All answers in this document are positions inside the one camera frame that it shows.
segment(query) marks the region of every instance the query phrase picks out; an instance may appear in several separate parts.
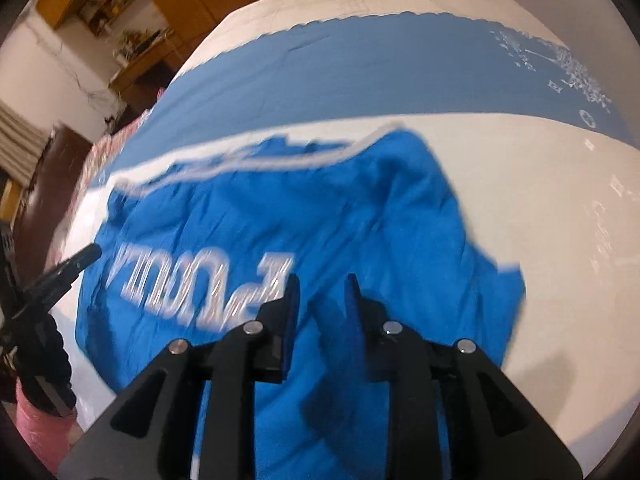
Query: bed sheet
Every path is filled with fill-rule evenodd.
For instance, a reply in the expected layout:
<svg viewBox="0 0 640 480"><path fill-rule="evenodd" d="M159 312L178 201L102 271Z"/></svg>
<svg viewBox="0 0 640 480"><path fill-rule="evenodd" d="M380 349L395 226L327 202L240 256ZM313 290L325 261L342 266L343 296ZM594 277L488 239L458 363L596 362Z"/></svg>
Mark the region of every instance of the bed sheet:
<svg viewBox="0 0 640 480"><path fill-rule="evenodd" d="M511 0L263 0L236 11L98 175L66 252L94 238L119 179L142 183L274 134L356 141L391 120L423 135L476 243L520 262L527 301L504 369L587 473L639 400L640 159L585 67ZM56 319L87 426L113 393L78 351L78 290Z"/></svg>

